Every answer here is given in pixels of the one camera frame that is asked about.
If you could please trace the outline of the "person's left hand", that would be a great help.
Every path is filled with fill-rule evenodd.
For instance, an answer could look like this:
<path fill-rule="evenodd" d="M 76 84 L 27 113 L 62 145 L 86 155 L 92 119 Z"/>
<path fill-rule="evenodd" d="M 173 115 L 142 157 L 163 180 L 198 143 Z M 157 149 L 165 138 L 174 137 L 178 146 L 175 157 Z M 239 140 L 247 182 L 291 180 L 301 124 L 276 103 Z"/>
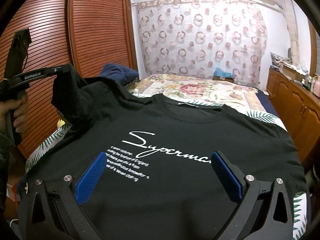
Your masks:
<path fill-rule="evenodd" d="M 27 92 L 23 93 L 21 99 L 18 100 L 8 100 L 6 102 L 1 102 L 1 134 L 6 134 L 6 114 L 9 111 L 14 111 L 14 122 L 13 126 L 16 129 L 17 133 L 23 133 L 27 126 L 28 118 L 28 94 Z"/>

